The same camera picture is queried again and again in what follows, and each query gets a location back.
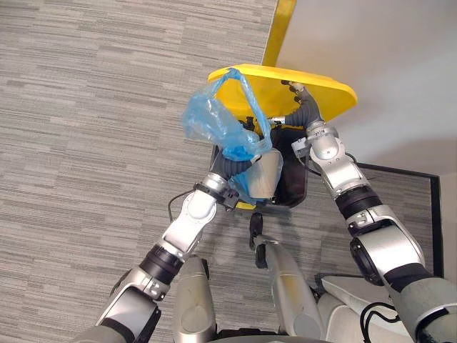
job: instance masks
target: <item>plastic bag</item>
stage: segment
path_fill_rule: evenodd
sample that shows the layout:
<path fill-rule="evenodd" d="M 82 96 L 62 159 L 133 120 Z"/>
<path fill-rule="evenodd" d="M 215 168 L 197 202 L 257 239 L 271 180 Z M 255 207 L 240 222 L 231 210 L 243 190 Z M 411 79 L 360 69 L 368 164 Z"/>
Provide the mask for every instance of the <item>plastic bag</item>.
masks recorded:
<path fill-rule="evenodd" d="M 255 132 L 246 130 L 230 111 L 215 98 L 227 79 L 237 79 L 263 133 L 260 140 Z M 223 148 L 232 161 L 248 161 L 272 148 L 270 124 L 259 107 L 251 85 L 238 69 L 230 68 L 218 81 L 196 92 L 183 114 L 183 126 L 188 138 L 204 139 Z"/>

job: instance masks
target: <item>yellow lid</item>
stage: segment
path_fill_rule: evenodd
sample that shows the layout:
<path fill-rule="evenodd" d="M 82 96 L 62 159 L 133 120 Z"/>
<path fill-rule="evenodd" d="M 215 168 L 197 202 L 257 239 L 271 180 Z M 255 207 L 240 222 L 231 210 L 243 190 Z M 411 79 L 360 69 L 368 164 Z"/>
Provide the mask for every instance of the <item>yellow lid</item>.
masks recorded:
<path fill-rule="evenodd" d="M 356 93 L 351 87 L 326 76 L 255 64 L 239 64 L 232 68 L 238 69 L 249 80 L 257 102 L 267 117 L 285 116 L 299 107 L 293 100 L 295 94 L 289 91 L 288 86 L 281 84 L 281 80 L 304 84 L 326 121 L 357 104 Z M 213 71 L 208 76 L 208 82 L 219 79 L 227 69 Z M 253 116 L 238 80 L 227 80 L 216 97 L 237 119 L 246 120 L 247 116 Z"/>

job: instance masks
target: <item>black cable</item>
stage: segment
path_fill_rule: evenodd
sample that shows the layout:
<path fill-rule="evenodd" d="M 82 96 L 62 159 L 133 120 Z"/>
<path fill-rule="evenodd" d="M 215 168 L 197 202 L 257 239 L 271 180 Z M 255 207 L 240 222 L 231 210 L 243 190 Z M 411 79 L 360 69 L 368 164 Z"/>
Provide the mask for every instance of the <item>black cable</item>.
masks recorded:
<path fill-rule="evenodd" d="M 194 190 L 191 189 L 189 191 L 186 191 L 184 193 L 181 193 L 181 194 L 178 194 L 176 195 L 174 198 L 171 198 L 171 200 L 169 201 L 169 205 L 168 205 L 168 208 L 169 208 L 169 219 L 170 219 L 170 222 L 172 223 L 173 222 L 173 215 L 171 214 L 171 203 L 174 202 L 176 199 L 178 199 L 179 197 L 182 197 L 183 195 L 186 195 L 186 194 L 189 194 L 189 193 L 192 193 Z"/>
<path fill-rule="evenodd" d="M 376 310 L 370 311 L 370 313 L 368 314 L 368 317 L 366 318 L 366 321 L 365 321 L 364 319 L 365 319 L 367 312 L 370 309 L 372 309 L 373 307 L 377 307 L 377 306 L 387 307 L 388 309 L 392 309 L 393 311 L 395 311 L 394 306 L 392 306 L 390 304 L 386 304 L 385 302 L 374 302 L 373 304 L 369 304 L 367 307 L 365 307 L 363 309 L 363 311 L 360 313 L 360 328 L 361 328 L 362 335 L 363 335 L 363 341 L 365 343 L 371 343 L 370 336 L 368 333 L 368 326 L 370 324 L 371 318 L 374 315 L 380 317 L 382 320 L 384 320 L 388 323 L 396 323 L 396 322 L 400 321 L 400 317 L 398 315 L 396 315 L 395 318 L 390 319 L 390 318 L 385 317 L 382 313 L 380 313 Z"/>
<path fill-rule="evenodd" d="M 314 174 L 314 175 L 317 175 L 318 177 L 321 177 L 321 173 L 315 171 L 314 169 L 310 168 L 307 164 L 304 164 L 303 161 L 301 161 L 301 159 L 298 159 L 298 162 L 300 162 L 300 164 L 310 173 Z"/>
<path fill-rule="evenodd" d="M 357 159 L 354 157 L 354 155 L 352 155 L 352 154 L 349 154 L 348 152 L 346 152 L 345 154 L 346 154 L 346 156 L 349 156 L 349 157 L 351 157 L 351 158 L 352 158 L 352 160 L 354 161 L 354 163 L 355 163 L 355 164 L 357 164 Z"/>

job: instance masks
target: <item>black hose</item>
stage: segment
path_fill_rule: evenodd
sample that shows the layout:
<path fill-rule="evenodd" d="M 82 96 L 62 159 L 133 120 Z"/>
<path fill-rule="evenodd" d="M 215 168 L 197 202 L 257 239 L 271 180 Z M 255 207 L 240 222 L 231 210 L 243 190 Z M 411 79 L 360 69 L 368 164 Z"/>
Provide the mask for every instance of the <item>black hose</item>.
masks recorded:
<path fill-rule="evenodd" d="M 231 159 L 226 159 L 222 154 L 222 150 L 220 150 L 214 159 L 211 171 L 218 174 L 220 177 L 223 177 L 225 180 L 228 180 L 231 177 L 246 171 L 250 166 L 252 166 L 251 161 L 235 162 Z"/>
<path fill-rule="evenodd" d="M 286 125 L 303 126 L 305 129 L 315 121 L 323 120 L 316 100 L 305 90 L 300 93 L 300 107 L 286 116 Z"/>

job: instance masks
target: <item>robotic arm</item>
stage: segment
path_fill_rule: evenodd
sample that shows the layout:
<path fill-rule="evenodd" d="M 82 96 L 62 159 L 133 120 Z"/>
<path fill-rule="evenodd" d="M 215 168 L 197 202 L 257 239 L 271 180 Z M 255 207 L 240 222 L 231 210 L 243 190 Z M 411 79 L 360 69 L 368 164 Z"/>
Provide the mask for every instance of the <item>robotic arm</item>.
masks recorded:
<path fill-rule="evenodd" d="M 353 237 L 351 254 L 362 274 L 369 282 L 387 288 L 415 341 L 455 342 L 456 285 L 426 271 L 416 240 L 346 155 L 338 133 L 323 121 L 311 95 L 301 85 L 293 86 L 301 93 L 300 109 L 287 117 L 272 118 L 271 123 L 306 128 L 306 138 L 293 143 L 293 150 L 299 159 L 309 154 L 320 171 L 348 224 Z M 227 179 L 253 161 L 242 163 L 216 159 L 213 172 L 186 197 L 179 217 L 140 265 L 115 285 L 96 325 L 73 343 L 149 341 L 161 315 L 157 303 L 198 244 L 203 227 L 213 219 L 216 203 L 227 209 L 236 206 L 238 194 L 230 189 Z"/>
<path fill-rule="evenodd" d="M 157 305 L 198 244 L 203 227 L 216 214 L 216 203 L 233 209 L 238 194 L 227 181 L 210 172 L 184 200 L 179 217 L 148 252 L 140 265 L 114 286 L 96 325 L 73 343 L 147 343 L 160 319 Z"/>
<path fill-rule="evenodd" d="M 315 103 L 305 89 L 298 92 L 303 103 Z M 297 123 L 296 126 L 306 128 L 306 138 L 294 142 L 293 150 L 299 159 L 309 154 L 320 171 L 353 237 L 351 254 L 362 275 L 370 283 L 387 288 L 399 317 L 415 341 L 455 342 L 456 285 L 425 269 L 417 241 L 370 188 L 354 160 L 346 155 L 336 130 L 314 111 L 306 116 L 302 110 L 295 117 L 307 118 L 308 122 Z"/>

